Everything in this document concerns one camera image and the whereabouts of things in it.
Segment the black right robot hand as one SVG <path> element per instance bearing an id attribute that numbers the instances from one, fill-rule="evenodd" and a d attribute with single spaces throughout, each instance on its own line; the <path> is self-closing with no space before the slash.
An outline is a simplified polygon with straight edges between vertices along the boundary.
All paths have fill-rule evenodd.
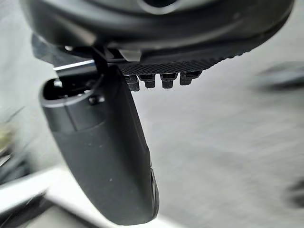
<path id="1" fill-rule="evenodd" d="M 292 0 L 22 0 L 37 59 L 57 78 L 39 102 L 80 188 L 108 220 L 152 221 L 159 194 L 131 93 L 187 86 L 268 41 Z"/>

